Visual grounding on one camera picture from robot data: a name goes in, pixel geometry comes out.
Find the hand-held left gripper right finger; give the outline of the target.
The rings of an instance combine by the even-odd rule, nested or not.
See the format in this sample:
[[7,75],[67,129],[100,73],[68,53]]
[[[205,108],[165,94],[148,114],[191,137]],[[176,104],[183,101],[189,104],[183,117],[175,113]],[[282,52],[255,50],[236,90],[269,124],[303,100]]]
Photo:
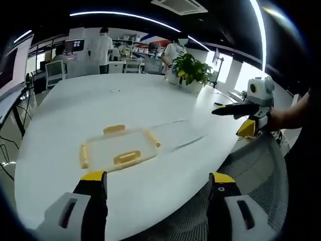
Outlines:
[[271,240],[267,214],[233,178],[210,173],[207,193],[207,240]]

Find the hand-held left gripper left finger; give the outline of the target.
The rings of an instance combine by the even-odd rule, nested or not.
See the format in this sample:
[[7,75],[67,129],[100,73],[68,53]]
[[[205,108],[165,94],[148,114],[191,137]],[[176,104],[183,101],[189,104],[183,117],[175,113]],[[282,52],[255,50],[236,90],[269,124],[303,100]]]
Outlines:
[[36,228],[39,240],[105,240],[107,173],[87,173],[73,192],[66,192],[47,208]]

